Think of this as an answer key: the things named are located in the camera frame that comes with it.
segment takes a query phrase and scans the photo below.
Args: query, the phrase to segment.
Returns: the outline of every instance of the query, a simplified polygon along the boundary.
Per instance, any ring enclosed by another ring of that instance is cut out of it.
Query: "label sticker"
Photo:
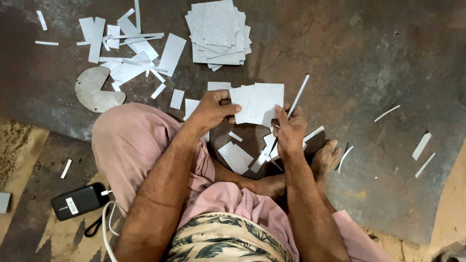
[[[78,209],[76,208],[75,203],[73,202],[73,199],[71,197],[66,199],[66,203],[68,204],[69,210],[71,211],[71,214],[77,214]]]

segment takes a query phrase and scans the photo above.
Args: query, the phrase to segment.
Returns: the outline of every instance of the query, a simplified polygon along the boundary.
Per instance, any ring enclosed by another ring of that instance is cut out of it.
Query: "curved metal scrap piece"
[[[114,106],[123,104],[126,99],[124,92],[101,91],[109,74],[110,69],[97,66],[85,70],[76,80],[76,96],[79,102],[92,112],[104,113]]]

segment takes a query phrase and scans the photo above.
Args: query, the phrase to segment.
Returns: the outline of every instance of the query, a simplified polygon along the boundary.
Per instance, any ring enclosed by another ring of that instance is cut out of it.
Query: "leaf print fabric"
[[[282,244],[259,225],[223,212],[198,215],[180,228],[171,242],[166,260],[293,261]]]

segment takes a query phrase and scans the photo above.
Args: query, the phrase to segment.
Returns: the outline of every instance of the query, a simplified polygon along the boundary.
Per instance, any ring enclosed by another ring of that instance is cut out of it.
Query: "bare foot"
[[[327,173],[335,167],[342,153],[341,148],[335,148],[338,141],[331,140],[323,146],[311,161],[311,170],[314,174],[315,184],[319,194],[325,194],[325,188],[327,187]]]
[[[285,194],[285,174],[268,176],[254,181],[254,193],[275,200]]]

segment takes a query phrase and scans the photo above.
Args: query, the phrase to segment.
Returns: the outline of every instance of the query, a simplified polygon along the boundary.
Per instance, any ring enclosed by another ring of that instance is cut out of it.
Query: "pink pants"
[[[167,149],[181,124],[148,105],[130,103],[103,113],[94,124],[92,150],[97,167],[110,182],[116,201],[128,211],[147,173]],[[277,238],[299,261],[291,225],[285,212],[268,196],[256,195],[234,183],[218,182],[204,139],[198,144],[189,182],[186,210],[178,228],[206,212],[229,212],[257,223]],[[346,211],[333,217],[352,261],[391,261]]]

